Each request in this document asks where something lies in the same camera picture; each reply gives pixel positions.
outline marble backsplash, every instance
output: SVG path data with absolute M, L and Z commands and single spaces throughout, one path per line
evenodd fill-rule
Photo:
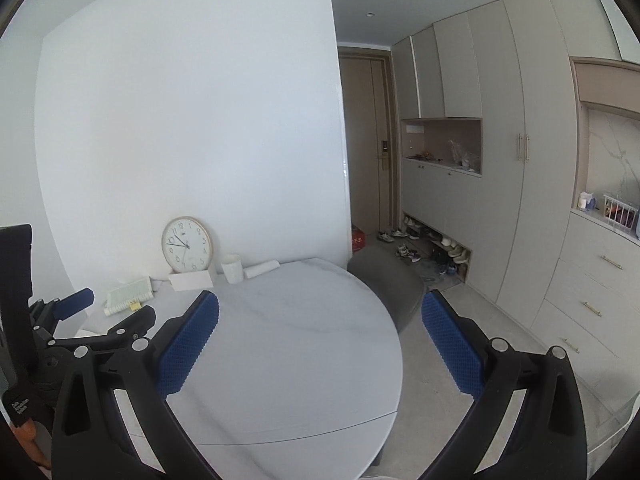
M 587 191 L 640 204 L 640 121 L 589 110 Z

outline red box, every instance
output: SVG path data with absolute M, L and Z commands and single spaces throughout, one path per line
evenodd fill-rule
M 359 251 L 366 244 L 364 232 L 358 229 L 356 226 L 351 226 L 351 250 L 353 252 Z

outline round table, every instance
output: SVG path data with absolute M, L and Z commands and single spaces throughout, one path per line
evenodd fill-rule
M 220 320 L 181 391 L 167 402 L 225 480 L 353 480 L 370 465 L 396 418 L 402 384 L 398 334 L 360 280 L 305 260 L 211 289 Z M 164 283 L 148 304 L 152 337 L 199 290 Z M 127 314 L 93 313 L 105 333 Z M 140 457 L 158 466 L 123 392 L 118 403 Z

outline wire basket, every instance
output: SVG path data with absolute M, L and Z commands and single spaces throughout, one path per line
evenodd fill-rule
M 638 208 L 608 194 L 604 194 L 605 222 L 630 234 L 638 222 Z

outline metal screw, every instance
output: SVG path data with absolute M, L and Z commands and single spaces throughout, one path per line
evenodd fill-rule
M 146 337 L 140 337 L 131 344 L 131 348 L 133 348 L 136 352 L 143 351 L 148 346 L 149 339 L 147 339 Z
M 88 351 L 89 349 L 86 346 L 82 345 L 74 350 L 74 355 L 78 358 L 81 358 L 84 357 Z
M 509 343 L 499 337 L 491 341 L 491 346 L 498 352 L 506 352 L 509 349 Z
M 561 346 L 554 346 L 551 353 L 558 359 L 564 359 L 566 357 L 566 351 Z

